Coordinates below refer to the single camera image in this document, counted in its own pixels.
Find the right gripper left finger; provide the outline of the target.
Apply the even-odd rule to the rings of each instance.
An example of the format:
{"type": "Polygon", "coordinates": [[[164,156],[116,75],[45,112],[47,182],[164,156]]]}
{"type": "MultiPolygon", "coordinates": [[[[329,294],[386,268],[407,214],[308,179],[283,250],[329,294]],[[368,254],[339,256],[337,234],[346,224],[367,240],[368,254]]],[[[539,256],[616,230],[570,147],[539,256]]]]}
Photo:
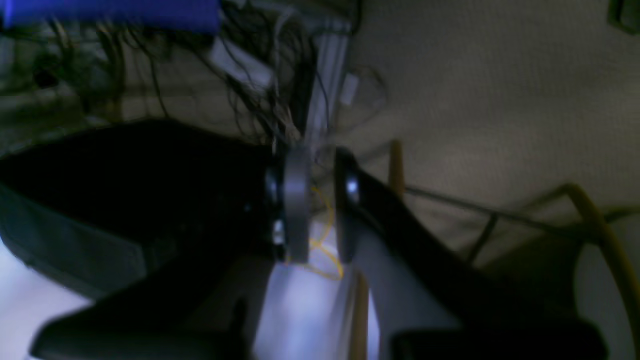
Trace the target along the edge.
{"type": "Polygon", "coordinates": [[[290,149],[267,168],[266,212],[236,216],[148,278],[47,322],[35,360],[251,360],[278,264],[309,262],[311,155],[290,149]]]}

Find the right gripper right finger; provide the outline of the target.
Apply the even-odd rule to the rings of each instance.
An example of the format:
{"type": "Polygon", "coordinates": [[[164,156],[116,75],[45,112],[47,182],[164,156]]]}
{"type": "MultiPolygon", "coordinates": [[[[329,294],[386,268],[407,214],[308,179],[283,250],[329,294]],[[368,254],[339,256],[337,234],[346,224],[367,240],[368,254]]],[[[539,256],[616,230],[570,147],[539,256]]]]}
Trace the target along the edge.
{"type": "Polygon", "coordinates": [[[340,259],[362,273],[382,360],[605,360],[599,331],[494,282],[446,248],[345,148],[334,153],[340,259]]]}

